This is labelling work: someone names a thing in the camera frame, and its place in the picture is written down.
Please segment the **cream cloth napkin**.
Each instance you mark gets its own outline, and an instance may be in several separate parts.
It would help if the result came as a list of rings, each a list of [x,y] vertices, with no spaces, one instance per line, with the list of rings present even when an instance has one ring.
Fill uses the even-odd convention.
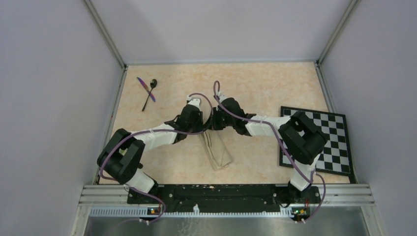
[[[198,135],[205,150],[208,161],[214,171],[228,167],[233,157],[221,139],[218,131],[207,130]]]

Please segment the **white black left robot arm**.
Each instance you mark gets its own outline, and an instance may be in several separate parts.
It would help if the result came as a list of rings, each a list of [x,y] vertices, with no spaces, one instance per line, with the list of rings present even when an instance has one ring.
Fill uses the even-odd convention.
[[[118,129],[97,159],[97,164],[121,185],[139,190],[145,203],[157,199],[156,181],[141,170],[141,157],[154,148],[184,140],[190,133],[201,133],[203,115],[198,100],[187,103],[175,119],[136,133]]]

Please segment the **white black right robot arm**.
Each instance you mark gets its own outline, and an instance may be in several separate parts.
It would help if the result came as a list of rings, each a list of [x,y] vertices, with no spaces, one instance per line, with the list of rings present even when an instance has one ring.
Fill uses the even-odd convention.
[[[328,142],[313,120],[304,112],[279,118],[249,114],[232,97],[216,95],[214,98],[218,106],[211,116],[213,128],[222,130],[232,127],[244,136],[275,137],[294,169],[287,187],[287,199],[295,203],[306,199],[316,163]]]

